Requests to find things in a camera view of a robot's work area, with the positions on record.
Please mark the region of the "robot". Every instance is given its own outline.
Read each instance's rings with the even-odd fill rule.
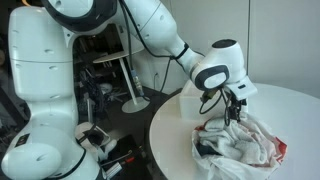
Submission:
[[[78,113],[72,45],[78,36],[98,34],[110,23],[127,27],[148,47],[167,50],[195,86],[207,94],[223,88],[239,103],[256,92],[236,41],[218,41],[208,54],[199,55],[179,37],[175,20],[159,0],[42,3],[44,8],[17,8],[10,17],[15,91],[31,111],[30,121],[2,160],[2,170],[11,179],[109,178],[95,155],[75,138]],[[129,26],[126,14],[135,20]]]

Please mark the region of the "floor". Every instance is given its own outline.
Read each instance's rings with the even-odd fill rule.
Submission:
[[[19,107],[19,104],[23,103],[23,101],[15,96],[15,93],[13,92],[12,79],[8,78],[6,70],[0,69],[0,82],[2,82],[1,86],[8,92],[8,95],[13,100],[14,104],[16,104],[16,107],[23,113],[23,109]],[[162,180],[166,178],[161,173],[153,159],[149,143],[149,127],[153,116],[160,106],[175,93],[172,95],[166,95],[148,88],[144,88],[144,90],[146,96],[150,98],[150,104],[145,109],[130,114],[122,112],[121,107],[124,102],[130,99],[130,96],[129,94],[121,96],[120,99],[123,102],[115,100],[109,103],[107,106],[109,118],[99,122],[98,126],[104,129],[113,139],[120,139],[131,134],[134,137],[136,144],[144,147],[147,157],[150,159],[148,169],[152,174],[153,179]]]

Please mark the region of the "white robotic arm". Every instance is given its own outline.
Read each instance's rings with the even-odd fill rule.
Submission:
[[[11,142],[1,164],[12,179],[107,178],[96,158],[75,140],[72,45],[76,37],[97,34],[109,23],[126,27],[122,8],[135,20],[129,23],[130,32],[146,46],[172,54],[200,90],[225,88],[238,101],[256,91],[236,41],[214,43],[205,57],[195,53],[179,37],[174,19],[158,0],[42,2],[45,8],[18,8],[10,18],[15,91],[31,111],[29,123]]]

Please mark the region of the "plastic bag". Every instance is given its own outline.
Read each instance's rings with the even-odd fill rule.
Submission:
[[[247,118],[242,119],[239,124],[265,137],[274,144],[275,152],[269,159],[268,165],[248,165],[222,155],[205,155],[201,157],[196,148],[196,144],[199,142],[199,130],[203,129],[204,126],[199,126],[192,132],[192,156],[205,179],[265,180],[281,165],[286,154],[287,145],[272,135],[267,125],[254,120],[254,118],[249,115],[247,115]]]

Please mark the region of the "white table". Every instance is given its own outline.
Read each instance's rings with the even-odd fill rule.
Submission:
[[[270,179],[319,179],[320,100],[285,88],[264,84],[256,87],[258,94],[249,98],[249,113],[266,122],[288,145],[284,162]],[[151,149],[168,179],[203,179],[191,156],[191,132],[204,120],[182,120],[179,95],[168,100],[154,116]]]
[[[132,50],[132,54],[135,54],[135,53],[140,52],[142,50],[143,50],[143,47],[135,48]],[[149,102],[144,100],[142,97],[137,98],[134,94],[126,66],[124,65],[124,62],[123,62],[123,58],[127,57],[127,56],[129,56],[128,51],[120,51],[117,53],[113,53],[110,55],[100,57],[100,58],[94,60],[93,63],[97,64],[97,63],[103,63],[103,62],[119,59],[120,65],[122,68],[122,72],[123,72],[124,77],[127,81],[127,85],[128,85],[128,88],[129,88],[129,91],[131,94],[131,98],[132,98],[131,100],[124,103],[124,105],[122,106],[122,111],[125,113],[134,113],[134,112],[140,111],[140,110],[144,109],[145,107],[147,107],[149,105]]]

